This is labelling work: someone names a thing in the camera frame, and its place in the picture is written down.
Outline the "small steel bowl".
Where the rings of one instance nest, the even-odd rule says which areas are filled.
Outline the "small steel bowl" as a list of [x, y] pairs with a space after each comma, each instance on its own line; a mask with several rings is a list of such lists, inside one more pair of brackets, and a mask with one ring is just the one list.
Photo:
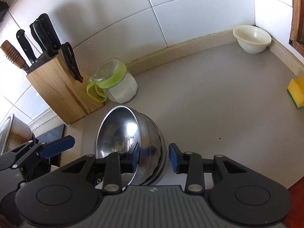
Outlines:
[[124, 105], [112, 108], [104, 117], [95, 140], [96, 158], [110, 153], [139, 152], [133, 173], [122, 174], [122, 186], [156, 183], [165, 169], [168, 144], [148, 116]]

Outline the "black kitchen scissors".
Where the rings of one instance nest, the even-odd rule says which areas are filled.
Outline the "black kitchen scissors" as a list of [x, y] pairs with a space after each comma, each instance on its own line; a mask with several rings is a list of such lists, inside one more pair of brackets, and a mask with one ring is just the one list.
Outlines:
[[61, 45], [61, 55], [64, 59], [66, 65], [70, 69], [70, 71], [73, 73], [75, 79], [79, 81], [80, 83], [83, 83], [83, 77], [80, 74], [80, 71], [77, 66], [76, 58], [74, 55], [74, 51], [72, 49], [72, 46], [69, 42], [66, 42]]

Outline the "steel cooking pot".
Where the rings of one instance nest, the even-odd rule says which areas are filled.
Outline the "steel cooking pot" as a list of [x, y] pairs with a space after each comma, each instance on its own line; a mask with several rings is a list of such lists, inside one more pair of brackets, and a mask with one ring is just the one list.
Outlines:
[[1, 123], [0, 152], [4, 154], [27, 141], [33, 140], [33, 137], [30, 127], [14, 114], [10, 114]]

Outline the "wooden knife block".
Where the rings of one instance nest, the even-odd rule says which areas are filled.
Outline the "wooden knife block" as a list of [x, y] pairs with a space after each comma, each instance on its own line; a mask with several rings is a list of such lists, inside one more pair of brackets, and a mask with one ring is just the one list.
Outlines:
[[27, 74], [27, 79], [50, 108], [67, 124], [72, 124], [102, 108], [87, 95], [87, 75], [75, 79], [61, 54]]

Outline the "glass jar green lid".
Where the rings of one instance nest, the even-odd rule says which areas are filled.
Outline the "glass jar green lid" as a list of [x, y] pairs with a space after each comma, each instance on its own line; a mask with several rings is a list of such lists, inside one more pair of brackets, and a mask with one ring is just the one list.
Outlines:
[[124, 104], [137, 94], [138, 84], [118, 58], [103, 62], [89, 78], [87, 95], [99, 103], [111, 100]]

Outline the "yellow green sponge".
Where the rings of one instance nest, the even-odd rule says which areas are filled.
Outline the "yellow green sponge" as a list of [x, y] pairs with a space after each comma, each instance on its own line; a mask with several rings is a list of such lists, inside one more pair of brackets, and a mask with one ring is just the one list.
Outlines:
[[293, 78], [287, 91], [298, 109], [304, 107], [304, 77]]

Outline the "cream ceramic bowl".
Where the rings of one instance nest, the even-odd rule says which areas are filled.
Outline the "cream ceramic bowl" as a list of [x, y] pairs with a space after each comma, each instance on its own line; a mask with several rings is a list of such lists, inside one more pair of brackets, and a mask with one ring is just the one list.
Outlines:
[[270, 34], [256, 26], [241, 25], [233, 28], [232, 32], [239, 46], [250, 54], [263, 52], [272, 42]]

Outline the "wooden handled knife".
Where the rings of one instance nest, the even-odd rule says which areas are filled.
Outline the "wooden handled knife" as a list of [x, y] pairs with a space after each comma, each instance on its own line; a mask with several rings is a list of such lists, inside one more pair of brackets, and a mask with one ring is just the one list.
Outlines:
[[28, 72], [29, 66], [25, 59], [21, 56], [19, 51], [8, 41], [5, 40], [1, 45], [1, 50], [4, 52], [6, 58], [25, 72]]

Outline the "large black handled knife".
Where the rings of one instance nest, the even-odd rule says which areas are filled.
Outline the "large black handled knife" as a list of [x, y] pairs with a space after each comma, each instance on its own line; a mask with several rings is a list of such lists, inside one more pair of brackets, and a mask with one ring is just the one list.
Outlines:
[[52, 49], [55, 51], [59, 51], [61, 48], [61, 43], [48, 14], [46, 13], [41, 14], [38, 17], [38, 20], [41, 22], [42, 28], [44, 29], [44, 31], [48, 35], [48, 38], [51, 41]]

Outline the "wooden window frame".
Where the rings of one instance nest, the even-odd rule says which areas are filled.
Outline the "wooden window frame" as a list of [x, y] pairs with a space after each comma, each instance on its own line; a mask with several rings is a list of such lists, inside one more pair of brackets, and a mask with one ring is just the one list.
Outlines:
[[303, 56], [303, 0], [293, 0], [293, 16], [289, 44]]

